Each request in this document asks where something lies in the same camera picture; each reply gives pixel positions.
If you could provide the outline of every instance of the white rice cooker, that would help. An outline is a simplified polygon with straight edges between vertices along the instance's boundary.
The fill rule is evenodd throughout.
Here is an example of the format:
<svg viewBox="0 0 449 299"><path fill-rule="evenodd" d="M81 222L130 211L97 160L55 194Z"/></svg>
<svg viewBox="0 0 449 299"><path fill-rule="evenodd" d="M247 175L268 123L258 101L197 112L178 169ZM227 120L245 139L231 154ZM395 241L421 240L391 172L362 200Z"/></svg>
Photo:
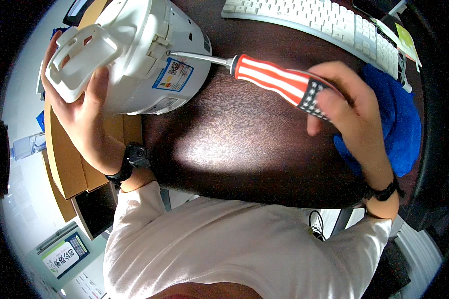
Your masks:
<svg viewBox="0 0 449 299"><path fill-rule="evenodd" d="M108 66L104 111L111 114L172 111L197 93L211 65L166 56L167 50L212 54L208 36L169 0L114 0L95 24L69 28L57 44L45 73L57 92L74 102L93 71Z"/></svg>

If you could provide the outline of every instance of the american flag pattern handle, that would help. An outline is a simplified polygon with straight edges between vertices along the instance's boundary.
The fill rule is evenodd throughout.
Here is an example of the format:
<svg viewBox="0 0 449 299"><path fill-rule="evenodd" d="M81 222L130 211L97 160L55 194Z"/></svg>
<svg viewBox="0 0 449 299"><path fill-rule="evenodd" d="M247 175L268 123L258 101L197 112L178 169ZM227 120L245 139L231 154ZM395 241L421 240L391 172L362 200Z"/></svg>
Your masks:
<svg viewBox="0 0 449 299"><path fill-rule="evenodd" d="M329 82L317 75L283 69L274 63L257 60L245 54L235 58L231 71L236 79L275 91L295 107L324 120L328 118L316 105L317 94L324 88L331 88L339 93Z"/></svg>

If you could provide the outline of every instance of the white keyboard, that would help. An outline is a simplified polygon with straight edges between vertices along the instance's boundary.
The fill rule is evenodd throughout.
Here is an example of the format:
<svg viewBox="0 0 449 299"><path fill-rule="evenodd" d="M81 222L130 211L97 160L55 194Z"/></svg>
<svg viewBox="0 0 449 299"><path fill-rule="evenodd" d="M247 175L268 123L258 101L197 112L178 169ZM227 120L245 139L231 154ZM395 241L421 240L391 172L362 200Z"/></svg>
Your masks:
<svg viewBox="0 0 449 299"><path fill-rule="evenodd" d="M331 0L227 0L223 18L291 27L333 43L397 79L397 49L374 24Z"/></svg>

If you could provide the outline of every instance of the dark brown desk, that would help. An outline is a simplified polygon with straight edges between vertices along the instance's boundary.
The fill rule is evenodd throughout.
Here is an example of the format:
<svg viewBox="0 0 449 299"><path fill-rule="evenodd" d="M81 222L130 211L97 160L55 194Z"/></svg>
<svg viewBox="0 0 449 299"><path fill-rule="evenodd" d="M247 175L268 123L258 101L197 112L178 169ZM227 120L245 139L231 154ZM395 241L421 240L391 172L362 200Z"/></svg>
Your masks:
<svg viewBox="0 0 449 299"><path fill-rule="evenodd" d="M356 71L365 65L308 33L259 21L222 19L224 1L174 3L208 34L215 56L246 53L303 70L331 60L343 61ZM407 65L423 119L419 74L412 61ZM162 186L294 207L342 208L359 201L360 181L336 151L335 133L327 123L319 135L308 136L305 113L272 91L235 80L216 65L186 105L160 116L143 115L143 138L152 150L153 171ZM400 180L408 194L418 168L419 159Z"/></svg>

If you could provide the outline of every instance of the hand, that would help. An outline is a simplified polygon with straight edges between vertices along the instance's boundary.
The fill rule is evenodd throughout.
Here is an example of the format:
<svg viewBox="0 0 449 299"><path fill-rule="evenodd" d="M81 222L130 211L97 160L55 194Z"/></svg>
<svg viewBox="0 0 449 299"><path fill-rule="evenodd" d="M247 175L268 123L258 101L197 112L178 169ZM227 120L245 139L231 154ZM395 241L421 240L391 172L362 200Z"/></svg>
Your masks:
<svg viewBox="0 0 449 299"><path fill-rule="evenodd" d="M83 158L105 175L120 171L125 146L105 132L102 107L108 93L108 69L97 69L85 94L73 103L65 102L45 76L45 68L56 51L58 31L50 41L42 68L42 84L46 100L50 101L55 115L81 153Z"/></svg>
<svg viewBox="0 0 449 299"><path fill-rule="evenodd" d="M383 129L376 95L372 89L342 62L322 63L310 73L326 78L346 98L326 89L317 96L317 104L341 132L344 144L361 164L367 183L384 190L393 181L393 172L384 149ZM308 115L307 131L315 135L321 123Z"/></svg>

